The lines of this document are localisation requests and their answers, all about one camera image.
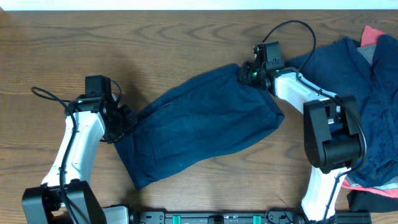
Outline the navy blue shorts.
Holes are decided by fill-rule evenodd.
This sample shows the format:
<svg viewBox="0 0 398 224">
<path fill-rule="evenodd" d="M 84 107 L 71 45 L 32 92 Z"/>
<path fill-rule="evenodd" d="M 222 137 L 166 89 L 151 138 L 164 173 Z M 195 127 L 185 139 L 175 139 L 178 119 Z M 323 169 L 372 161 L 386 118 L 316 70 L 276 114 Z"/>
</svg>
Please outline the navy blue shorts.
<svg viewBox="0 0 398 224">
<path fill-rule="evenodd" d="M 232 63 L 167 91 L 137 116 L 115 148 L 137 190 L 272 134 L 284 114 L 270 94 L 238 82 Z"/>
</svg>

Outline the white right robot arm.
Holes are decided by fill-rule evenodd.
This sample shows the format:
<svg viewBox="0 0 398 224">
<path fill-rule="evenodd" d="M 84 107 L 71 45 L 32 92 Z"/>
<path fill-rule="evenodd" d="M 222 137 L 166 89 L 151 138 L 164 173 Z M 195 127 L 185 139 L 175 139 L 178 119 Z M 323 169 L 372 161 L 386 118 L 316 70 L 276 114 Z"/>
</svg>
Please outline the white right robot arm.
<svg viewBox="0 0 398 224">
<path fill-rule="evenodd" d="M 367 156 L 358 103 L 308 81 L 297 69 L 279 63 L 243 63 L 239 81 L 268 91 L 303 114 L 304 148 L 312 170 L 295 223 L 331 223 L 344 178 Z"/>
</svg>

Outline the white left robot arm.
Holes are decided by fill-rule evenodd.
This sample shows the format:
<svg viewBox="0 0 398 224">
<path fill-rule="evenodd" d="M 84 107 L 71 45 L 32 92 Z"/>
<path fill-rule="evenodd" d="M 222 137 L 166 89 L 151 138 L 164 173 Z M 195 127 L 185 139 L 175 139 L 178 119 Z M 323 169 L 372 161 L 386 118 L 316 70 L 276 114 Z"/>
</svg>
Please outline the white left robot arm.
<svg viewBox="0 0 398 224">
<path fill-rule="evenodd" d="M 66 128 L 55 162 L 38 187 L 28 188 L 22 207 L 28 223 L 129 223 L 125 205 L 101 207 L 90 179 L 101 141 L 112 144 L 137 120 L 127 105 L 113 98 L 80 98 L 70 102 Z"/>
</svg>

